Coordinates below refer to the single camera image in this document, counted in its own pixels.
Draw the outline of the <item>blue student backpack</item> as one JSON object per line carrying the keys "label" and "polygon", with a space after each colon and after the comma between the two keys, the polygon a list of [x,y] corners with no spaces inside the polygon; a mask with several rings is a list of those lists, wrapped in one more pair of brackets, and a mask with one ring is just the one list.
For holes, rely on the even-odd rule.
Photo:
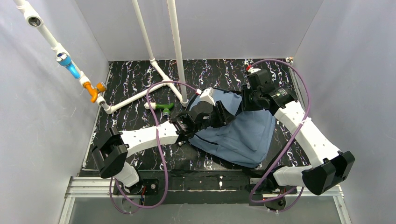
{"label": "blue student backpack", "polygon": [[236,92],[213,88],[212,97],[221,101],[235,120],[220,128],[203,129],[188,142],[227,162],[247,168],[259,166],[270,148],[275,117],[266,110],[242,111],[242,96]]}

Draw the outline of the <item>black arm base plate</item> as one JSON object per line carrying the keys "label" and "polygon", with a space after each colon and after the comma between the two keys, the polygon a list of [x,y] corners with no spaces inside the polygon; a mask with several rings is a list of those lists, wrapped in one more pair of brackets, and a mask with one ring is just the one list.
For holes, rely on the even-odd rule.
{"label": "black arm base plate", "polygon": [[249,194],[258,183],[261,170],[171,170],[168,180],[163,171],[142,170],[142,181],[131,189],[121,182],[113,194],[125,194],[141,205],[166,204],[250,204]]}

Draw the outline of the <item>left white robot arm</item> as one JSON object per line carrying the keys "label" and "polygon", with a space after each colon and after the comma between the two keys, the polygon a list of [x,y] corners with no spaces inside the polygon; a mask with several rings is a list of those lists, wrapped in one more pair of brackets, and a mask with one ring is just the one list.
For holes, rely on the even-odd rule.
{"label": "left white robot arm", "polygon": [[171,145],[189,140],[208,127],[220,128],[235,120],[221,101],[211,104],[198,102],[189,111],[179,113],[158,126],[132,131],[111,128],[109,137],[91,150],[102,179],[114,178],[126,187],[141,181],[138,171],[126,159],[143,150],[161,145]]}

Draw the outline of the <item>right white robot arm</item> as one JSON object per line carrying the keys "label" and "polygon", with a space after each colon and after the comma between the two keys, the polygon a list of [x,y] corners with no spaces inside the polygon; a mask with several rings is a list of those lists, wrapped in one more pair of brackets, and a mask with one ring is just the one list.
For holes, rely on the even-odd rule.
{"label": "right white robot arm", "polygon": [[305,187],[319,196],[347,179],[355,157],[350,151],[342,152],[320,132],[293,91],[276,86],[266,70],[249,68],[241,92],[243,111],[270,112],[293,133],[309,159],[310,164],[304,167],[271,168],[264,179],[268,186]]}

